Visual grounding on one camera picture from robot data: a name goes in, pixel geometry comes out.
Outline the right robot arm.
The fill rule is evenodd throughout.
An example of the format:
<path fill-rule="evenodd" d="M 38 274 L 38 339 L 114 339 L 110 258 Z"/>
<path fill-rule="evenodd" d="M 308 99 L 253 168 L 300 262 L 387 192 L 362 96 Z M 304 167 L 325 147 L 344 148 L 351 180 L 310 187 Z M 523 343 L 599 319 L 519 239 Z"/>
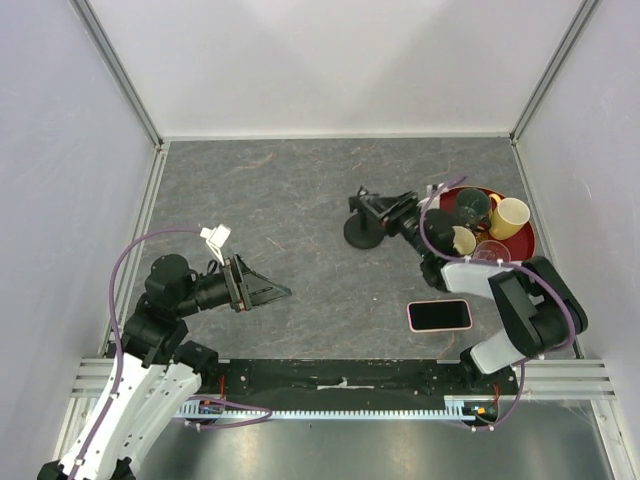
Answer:
<path fill-rule="evenodd" d="M 421 258 L 426 283 L 442 292 L 468 294 L 494 302 L 501 329 L 460 355 L 458 381 L 467 392 L 483 392 L 494 374 L 573 343 L 588 326 L 586 313 L 551 262 L 534 256 L 523 262 L 477 259 L 456 246 L 459 219 L 433 207 L 433 192 L 384 197 L 366 189 L 349 198 L 351 217 L 344 237 L 367 250 L 385 238 L 401 236 Z"/>

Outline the black phone stand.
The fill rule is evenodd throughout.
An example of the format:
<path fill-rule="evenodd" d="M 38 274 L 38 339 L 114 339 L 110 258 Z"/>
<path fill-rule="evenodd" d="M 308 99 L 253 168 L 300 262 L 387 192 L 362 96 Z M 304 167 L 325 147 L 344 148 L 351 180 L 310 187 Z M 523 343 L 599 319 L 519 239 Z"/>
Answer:
<path fill-rule="evenodd" d="M 349 212 L 351 216 L 345 221 L 343 226 L 343 235 L 345 240 L 352 247 L 359 250 L 369 250 L 377 247 L 385 238 L 386 232 L 383 228 L 361 228 L 360 215 L 357 210 L 359 205 L 357 195 L 362 192 L 369 192 L 364 186 L 361 186 L 354 196 L 348 199 Z"/>

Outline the phone with pink case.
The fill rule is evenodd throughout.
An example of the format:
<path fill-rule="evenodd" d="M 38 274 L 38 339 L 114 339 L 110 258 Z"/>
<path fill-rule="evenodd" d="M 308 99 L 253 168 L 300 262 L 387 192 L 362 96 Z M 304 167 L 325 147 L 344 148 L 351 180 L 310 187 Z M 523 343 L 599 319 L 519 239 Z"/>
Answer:
<path fill-rule="evenodd" d="M 468 330 L 473 325 L 469 304 L 463 299 L 411 302 L 407 316 L 415 333 Z"/>

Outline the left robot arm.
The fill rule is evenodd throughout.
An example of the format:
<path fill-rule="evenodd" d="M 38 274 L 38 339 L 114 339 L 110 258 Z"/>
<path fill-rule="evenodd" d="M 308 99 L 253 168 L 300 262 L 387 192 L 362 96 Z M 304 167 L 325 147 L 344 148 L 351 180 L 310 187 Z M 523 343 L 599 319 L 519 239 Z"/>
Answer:
<path fill-rule="evenodd" d="M 71 449 L 41 479 L 133 479 L 160 434 L 192 396 L 216 388 L 216 351 L 187 340 L 186 317 L 228 305 L 237 313 L 291 296 L 233 254 L 199 274 L 176 254 L 158 258 L 125 322 L 107 384 Z"/>

